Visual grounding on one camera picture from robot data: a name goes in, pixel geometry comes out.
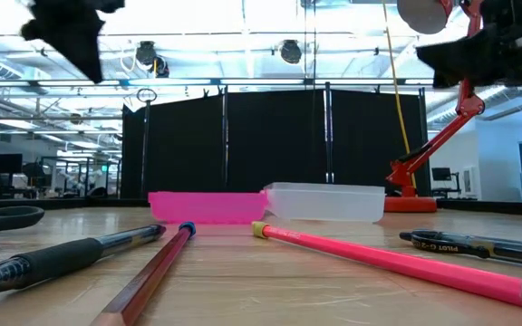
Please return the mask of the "black rubber-grip pen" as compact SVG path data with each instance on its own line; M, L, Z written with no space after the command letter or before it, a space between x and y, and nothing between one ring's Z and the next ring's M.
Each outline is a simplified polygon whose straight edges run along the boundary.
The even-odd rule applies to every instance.
M147 225L17 254L0 262L0 292L19 290L86 268L97 261L154 242L166 227Z

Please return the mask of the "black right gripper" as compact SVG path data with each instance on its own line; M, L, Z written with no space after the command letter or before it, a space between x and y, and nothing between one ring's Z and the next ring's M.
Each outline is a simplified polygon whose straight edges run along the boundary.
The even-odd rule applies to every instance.
M522 86L522 0L484 0L480 13L483 28L474 35L416 48L434 71L434 88L451 88L464 79L474 86Z

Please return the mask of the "large dark monitor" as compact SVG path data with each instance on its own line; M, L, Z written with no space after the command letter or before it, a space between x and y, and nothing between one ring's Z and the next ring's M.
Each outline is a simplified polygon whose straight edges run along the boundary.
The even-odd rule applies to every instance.
M23 155L0 154L0 174L19 174L22 172Z

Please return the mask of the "pink pencil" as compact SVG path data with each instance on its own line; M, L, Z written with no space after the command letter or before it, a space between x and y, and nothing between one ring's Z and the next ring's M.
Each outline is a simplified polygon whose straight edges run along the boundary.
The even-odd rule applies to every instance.
M253 235L259 238L278 239L522 307L522 278L299 233L259 221L252 224L252 229Z

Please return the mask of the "black curtain screen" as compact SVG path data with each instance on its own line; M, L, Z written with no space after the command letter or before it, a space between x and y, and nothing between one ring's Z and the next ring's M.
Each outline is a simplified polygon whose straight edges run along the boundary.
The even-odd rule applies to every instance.
M274 182L386 187L427 139L417 95L270 91L150 109L146 190L256 192ZM141 198L145 108L123 112L121 196Z

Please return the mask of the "brown pencil blue eraser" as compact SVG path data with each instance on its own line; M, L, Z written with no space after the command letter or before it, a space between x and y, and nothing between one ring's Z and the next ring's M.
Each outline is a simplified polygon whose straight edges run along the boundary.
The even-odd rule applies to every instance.
M178 232L103 308L90 326L133 326L185 243L195 233L192 222L181 224Z

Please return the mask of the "black-handled scissors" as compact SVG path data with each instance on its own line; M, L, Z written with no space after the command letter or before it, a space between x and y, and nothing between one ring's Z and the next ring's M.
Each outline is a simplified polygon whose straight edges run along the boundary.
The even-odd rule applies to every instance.
M37 224L45 211L36 206L8 206L0 208L0 231L26 228Z

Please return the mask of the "red desk lamp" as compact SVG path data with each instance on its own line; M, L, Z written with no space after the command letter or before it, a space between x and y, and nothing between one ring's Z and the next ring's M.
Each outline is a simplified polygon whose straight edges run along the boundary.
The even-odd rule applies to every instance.
M421 34L435 34L447 24L456 0L397 0L401 19ZM468 80L459 86L457 117L439 134L416 150L391 163L391 174L386 178L401 188L397 197L386 197L384 210L393 213L433 213L437 210L433 197L421 197L417 193L415 171L428 161L430 156L472 118L485 109L484 101L474 93Z

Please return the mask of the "black ceiling spotlight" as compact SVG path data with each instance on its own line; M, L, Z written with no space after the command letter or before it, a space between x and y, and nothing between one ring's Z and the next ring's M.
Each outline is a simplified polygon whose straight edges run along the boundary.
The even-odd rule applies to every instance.
M151 66L157 57L153 41L141 41L136 49L135 58L144 66Z
M302 51L297 40L284 40L279 52L281 58L286 63L298 64L301 61Z

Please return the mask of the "pink perforated box lid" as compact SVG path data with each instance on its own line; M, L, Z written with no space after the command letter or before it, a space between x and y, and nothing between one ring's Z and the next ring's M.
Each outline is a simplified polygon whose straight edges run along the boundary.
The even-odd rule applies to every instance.
M257 193L151 192L150 210L168 224L248 225L263 218L268 197Z

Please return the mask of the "black Pilot pen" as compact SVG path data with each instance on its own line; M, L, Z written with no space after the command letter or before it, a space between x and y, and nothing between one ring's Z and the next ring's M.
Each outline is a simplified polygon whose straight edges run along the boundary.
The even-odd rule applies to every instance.
M399 237L423 251L467 254L482 259L522 264L522 241L425 229L401 232Z

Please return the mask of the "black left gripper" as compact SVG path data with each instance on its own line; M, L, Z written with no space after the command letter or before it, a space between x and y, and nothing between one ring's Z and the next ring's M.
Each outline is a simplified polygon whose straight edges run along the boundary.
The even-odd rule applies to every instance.
M97 11L112 14L125 0L33 0L33 19L23 24L26 41L43 40L83 73L90 81L102 81L98 33L103 20Z

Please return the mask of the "clear plastic supply box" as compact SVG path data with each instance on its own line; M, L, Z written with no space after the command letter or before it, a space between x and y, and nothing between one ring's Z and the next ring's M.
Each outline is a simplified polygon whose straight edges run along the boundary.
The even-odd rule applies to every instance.
M384 211L383 187L275 182L265 192L267 210L282 219L373 223Z

